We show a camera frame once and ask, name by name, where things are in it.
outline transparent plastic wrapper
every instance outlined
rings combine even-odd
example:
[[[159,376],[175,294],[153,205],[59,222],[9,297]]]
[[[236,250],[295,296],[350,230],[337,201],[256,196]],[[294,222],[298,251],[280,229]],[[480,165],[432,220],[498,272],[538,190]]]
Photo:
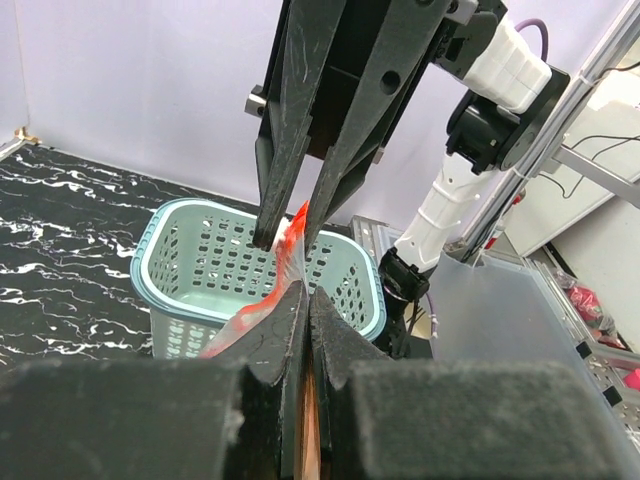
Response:
[[[596,293],[560,269],[555,270],[553,276],[598,342],[624,348],[618,340],[613,318],[604,309]]]
[[[302,280],[307,285],[304,230],[308,208],[309,202],[305,202],[284,232],[276,236],[276,282],[271,293],[261,302],[238,310],[202,350],[201,358],[214,357],[242,338],[273,311],[293,282]]]

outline basket rim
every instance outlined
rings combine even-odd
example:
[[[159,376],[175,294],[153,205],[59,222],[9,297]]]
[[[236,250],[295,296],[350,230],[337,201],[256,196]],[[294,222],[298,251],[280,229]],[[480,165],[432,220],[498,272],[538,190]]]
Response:
[[[149,239],[149,242],[144,246],[144,252],[142,253],[142,258],[141,258],[141,262],[140,262],[140,275],[142,277],[142,282],[145,285],[145,289],[148,290],[148,294],[150,294],[152,297],[155,297],[153,300],[155,304],[157,303],[164,303],[166,305],[168,305],[169,307],[172,307],[173,309],[176,310],[182,310],[185,313],[187,312],[192,312],[197,314],[198,316],[204,316],[204,317],[208,317],[211,316],[212,312],[215,312],[216,317],[224,320],[225,322],[227,320],[229,320],[232,315],[229,314],[224,314],[222,312],[218,312],[218,311],[214,311],[214,310],[210,310],[207,308],[203,308],[203,307],[197,307],[194,305],[187,305],[184,302],[180,302],[178,300],[174,300],[171,297],[169,297],[168,295],[162,293],[153,283],[153,281],[151,280],[151,276],[149,275],[149,263],[151,261],[151,253],[153,252],[159,238],[160,238],[160,233],[163,231],[165,225],[167,224],[167,222],[169,221],[169,218],[171,217],[171,215],[178,209],[184,208],[184,207],[190,207],[190,206],[194,206],[194,205],[200,205],[200,206],[204,206],[204,207],[210,207],[210,208],[214,208],[216,210],[223,210],[225,212],[228,213],[232,213],[234,215],[240,215],[243,217],[246,217],[248,219],[252,219],[255,220],[257,218],[256,215],[252,215],[250,213],[246,213],[243,212],[241,210],[237,210],[235,208],[231,208],[228,207],[226,205],[222,205],[218,202],[214,202],[212,200],[205,200],[205,199],[184,199],[184,200],[178,200],[178,201],[172,201],[170,202],[170,204],[167,204],[164,208],[164,210],[162,212],[160,212],[158,209],[157,213],[161,213],[161,217],[158,220],[157,225],[155,226],[151,226],[148,225],[147,229],[148,230],[150,227],[153,228],[153,232],[151,235],[151,238]],[[334,232],[328,232],[326,230],[321,230],[320,233],[318,234],[319,236],[325,236],[325,237],[333,237],[335,239],[338,239],[342,242],[347,242],[350,245],[352,245],[353,247],[355,247],[355,249],[358,251],[358,253],[360,253],[360,255],[362,255],[366,265],[367,265],[367,277],[369,279],[369,289],[371,290],[371,294],[372,294],[372,304],[373,304],[373,315],[371,316],[371,320],[369,321],[369,324],[363,328],[362,330],[359,330],[359,333],[362,336],[367,336],[369,334],[371,334],[377,326],[377,323],[380,319],[380,305],[379,302],[376,301],[376,298],[378,296],[377,291],[376,291],[376,282],[375,279],[373,277],[373,269],[371,268],[371,262],[370,260],[367,258],[368,253],[364,250],[364,248],[362,248],[360,245],[358,245],[358,243],[356,243],[355,241],[353,241],[352,239],[350,239],[349,237],[346,237],[344,235],[340,235],[338,233],[334,233]],[[158,309],[157,305],[149,305],[151,308],[155,308]],[[175,314],[175,312],[171,312],[169,310],[166,310],[162,313],[165,313],[166,315],[172,316],[172,314]]]

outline metal beam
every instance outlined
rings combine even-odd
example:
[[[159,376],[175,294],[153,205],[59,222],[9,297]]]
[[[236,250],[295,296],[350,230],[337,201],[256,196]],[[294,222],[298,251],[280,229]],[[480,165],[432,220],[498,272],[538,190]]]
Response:
[[[634,207],[640,208],[640,186],[583,157],[565,145],[560,146],[553,158],[609,190],[614,195],[626,200]]]

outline plastic basket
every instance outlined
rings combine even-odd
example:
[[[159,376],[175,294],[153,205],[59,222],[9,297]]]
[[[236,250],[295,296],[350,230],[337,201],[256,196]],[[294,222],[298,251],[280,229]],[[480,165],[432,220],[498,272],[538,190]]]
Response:
[[[196,357],[241,307],[273,288],[275,257],[253,247],[256,217],[215,202],[174,200],[155,213],[131,261],[133,287],[151,315],[153,355]],[[373,341],[385,309],[372,258],[322,231],[307,258],[310,293],[321,285],[344,320]]]

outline purple cable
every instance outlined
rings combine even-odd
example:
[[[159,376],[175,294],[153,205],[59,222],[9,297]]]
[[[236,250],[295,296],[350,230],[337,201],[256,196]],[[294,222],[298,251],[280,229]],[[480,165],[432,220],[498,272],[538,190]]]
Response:
[[[520,22],[516,25],[516,32],[524,30],[527,27],[538,27],[538,30],[540,30],[540,36],[542,38],[542,51],[540,52],[540,58],[546,62],[547,55],[549,54],[549,29],[547,28],[547,24],[539,18],[530,18],[529,20],[525,20],[524,22]]]

